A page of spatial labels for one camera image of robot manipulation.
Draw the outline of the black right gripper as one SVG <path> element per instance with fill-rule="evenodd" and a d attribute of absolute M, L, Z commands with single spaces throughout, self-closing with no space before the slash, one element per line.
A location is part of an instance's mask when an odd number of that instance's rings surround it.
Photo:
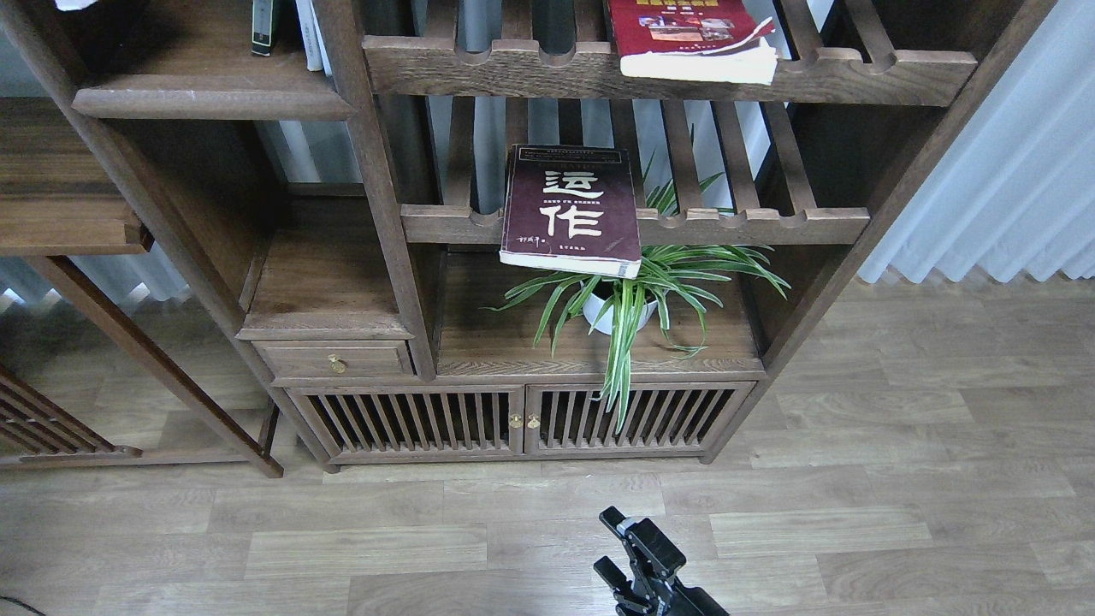
<path fill-rule="evenodd" d="M 625 516 L 608 505 L 599 520 L 624 546 L 634 580 L 606 556 L 592 566 L 616 601 L 618 615 L 727 615 L 700 586 L 681 584 L 677 573 L 687 558 L 650 519 Z"/>

